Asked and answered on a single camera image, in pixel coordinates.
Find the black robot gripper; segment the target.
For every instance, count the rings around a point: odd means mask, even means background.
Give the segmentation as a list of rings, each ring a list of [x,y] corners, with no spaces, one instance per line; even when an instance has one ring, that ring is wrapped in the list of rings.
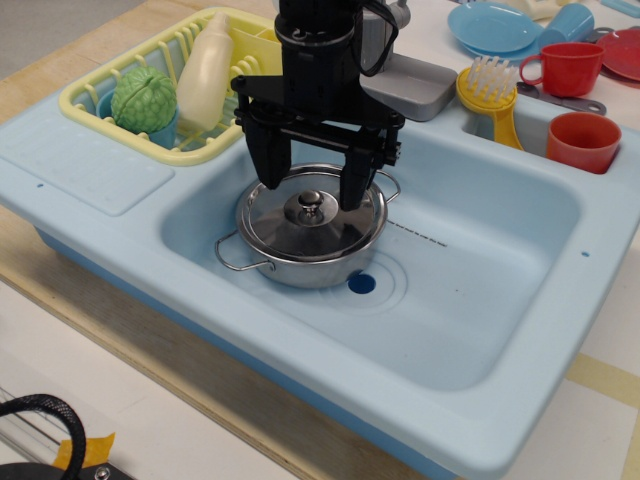
[[[281,44],[282,73],[239,76],[236,122],[260,182],[275,190],[291,168],[291,143],[300,141],[345,155],[340,206],[356,210],[376,172],[399,156],[403,117],[369,96],[360,76],[363,11],[393,26],[378,1],[282,1],[274,29]]]

